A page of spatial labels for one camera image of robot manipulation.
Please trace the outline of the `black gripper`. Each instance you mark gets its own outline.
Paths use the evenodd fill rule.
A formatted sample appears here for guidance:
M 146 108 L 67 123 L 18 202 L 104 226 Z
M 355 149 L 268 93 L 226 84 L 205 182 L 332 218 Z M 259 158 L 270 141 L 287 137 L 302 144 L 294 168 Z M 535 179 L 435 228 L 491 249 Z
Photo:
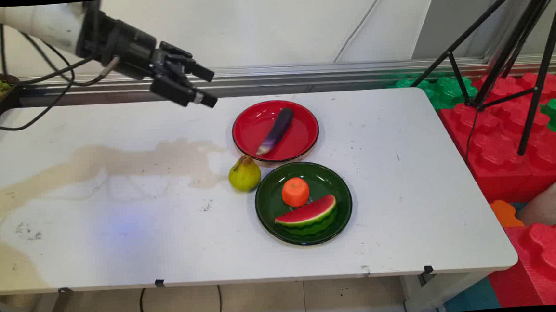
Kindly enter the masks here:
M 211 82 L 214 72 L 194 60 L 193 55 L 168 42 L 158 41 L 154 36 L 124 21 L 100 19 L 102 63 L 113 67 L 117 73 L 133 79 L 153 78 L 150 91 L 160 97 L 186 107 L 189 103 L 214 108 L 219 100 L 213 94 L 194 88 L 189 81 L 180 84 L 169 78 L 165 64 L 177 66 L 183 74 L 191 74 Z

